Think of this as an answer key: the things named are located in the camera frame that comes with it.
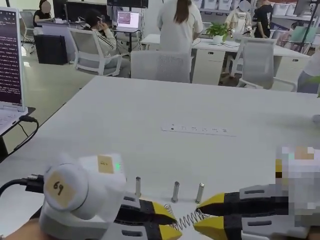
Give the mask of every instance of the black shirt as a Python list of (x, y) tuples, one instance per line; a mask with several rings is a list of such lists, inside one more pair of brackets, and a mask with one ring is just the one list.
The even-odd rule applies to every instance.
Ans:
[(50, 18), (51, 18), (50, 13), (43, 13), (41, 10), (35, 11), (35, 13), (34, 13), (34, 15), (33, 15), (33, 26), (34, 26), (35, 28), (41, 27), (40, 25), (38, 25), (38, 24), (35, 22), (36, 16), (38, 16), (39, 19), (50, 19)]
[[(263, 33), (268, 38), (270, 37), (270, 23), (272, 20), (272, 13), (273, 13), (273, 8), (271, 5), (263, 5), (255, 11), (256, 21), (261, 23)], [(254, 37), (256, 38), (263, 37), (260, 34), (258, 27), (256, 27), (255, 29)]]

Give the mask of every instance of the monitor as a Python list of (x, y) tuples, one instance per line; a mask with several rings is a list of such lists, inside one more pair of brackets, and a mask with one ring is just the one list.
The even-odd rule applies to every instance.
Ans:
[(71, 22), (78, 21), (78, 18), (86, 18), (87, 11), (89, 9), (96, 9), (101, 13), (101, 18), (106, 22), (110, 21), (110, 17), (107, 15), (107, 5), (104, 3), (93, 3), (85, 1), (67, 1), (66, 3), (68, 19)]
[(19, 12), (0, 7), (0, 102), (23, 108)]
[(147, 9), (149, 0), (107, 0), (108, 6)]
[(56, 19), (62, 19), (67, 20), (67, 13), (66, 13), (66, 0), (53, 0), (53, 11), (54, 11), (54, 17)]
[(120, 28), (137, 29), (139, 27), (139, 13), (119, 11), (117, 26)]

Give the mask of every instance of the white desk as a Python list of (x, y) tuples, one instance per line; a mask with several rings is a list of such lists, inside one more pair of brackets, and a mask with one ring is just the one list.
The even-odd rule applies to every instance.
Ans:
[[(205, 38), (198, 38), (193, 42), (192, 48), (197, 49), (193, 83), (218, 85), (226, 52), (236, 53), (239, 49), (239, 43), (234, 41), (226, 41), (223, 45), (211, 43), (211, 39)], [(147, 49), (149, 47), (158, 49), (160, 35), (149, 34), (141, 44)], [(273, 54), (275, 77), (297, 84), (309, 56), (277, 45), (274, 47)]]
[[(277, 146), (319, 143), (311, 120), (317, 113), (319, 99), (312, 94), (96, 76), (0, 164), (0, 185), (43, 174), (60, 152), (75, 158), (117, 152), (129, 191), (140, 176), (143, 197), (168, 204), (174, 182), (180, 182), (179, 202), (172, 204), (179, 218), (195, 210), (200, 182), (203, 201), (273, 183)], [(236, 136), (161, 130), (171, 123), (224, 127)], [(0, 233), (17, 229), (42, 200), (22, 186), (8, 188), (0, 198)], [(181, 239), (207, 238), (190, 227)]]

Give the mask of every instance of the white office chair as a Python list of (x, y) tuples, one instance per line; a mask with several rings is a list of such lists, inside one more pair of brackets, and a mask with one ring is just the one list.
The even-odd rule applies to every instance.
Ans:
[(277, 81), (292, 86), (291, 92), (297, 91), (297, 85), (293, 82), (274, 77), (275, 39), (246, 37), (243, 41), (243, 71), (237, 87), (271, 89)]
[(131, 52), (131, 78), (190, 83), (189, 53), (142, 50)]
[(241, 39), (241, 43), (239, 45), (238, 52), (236, 53), (235, 58), (233, 58), (231, 55), (229, 55), (226, 59), (226, 71), (230, 71), (230, 65), (232, 63), (230, 76), (235, 77), (235, 74), (242, 74), (242, 68), (244, 65), (244, 56), (243, 56), (243, 50), (244, 50), (244, 38)]
[(24, 46), (25, 41), (32, 43), (32, 47), (29, 51), (32, 54), (35, 50), (35, 39), (34, 39), (34, 15), (31, 11), (21, 11), (21, 19), (23, 21), (25, 30), (23, 34), (22, 46)]
[[(91, 72), (97, 72), (100, 76), (104, 75), (105, 65), (112, 59), (117, 59), (117, 65), (114, 72), (105, 76), (117, 76), (120, 73), (120, 66), (123, 55), (114, 55), (105, 57), (99, 44), (98, 36), (94, 31), (69, 28), (73, 46), (75, 49), (74, 68), (83, 69)], [(98, 67), (88, 67), (79, 64), (79, 60), (97, 62)]]
[(36, 13), (36, 9), (22, 9), (23, 12), (30, 12), (32, 13), (32, 15), (34, 15)]

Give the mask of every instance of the metal pin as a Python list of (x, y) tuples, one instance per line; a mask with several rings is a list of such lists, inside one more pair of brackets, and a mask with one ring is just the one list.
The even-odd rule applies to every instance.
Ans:
[(141, 177), (137, 176), (135, 178), (135, 195), (141, 197)]
[(173, 202), (174, 204), (175, 204), (176, 202), (178, 202), (179, 186), (180, 186), (180, 183), (179, 183), (178, 181), (176, 181), (176, 182), (174, 183), (173, 195), (172, 195), (172, 198), (171, 198), (171, 202)]
[(205, 188), (205, 184), (201, 182), (199, 185), (198, 193), (196, 194), (196, 199), (195, 199), (196, 204), (199, 204), (201, 202), (202, 195), (204, 194), (204, 188)]

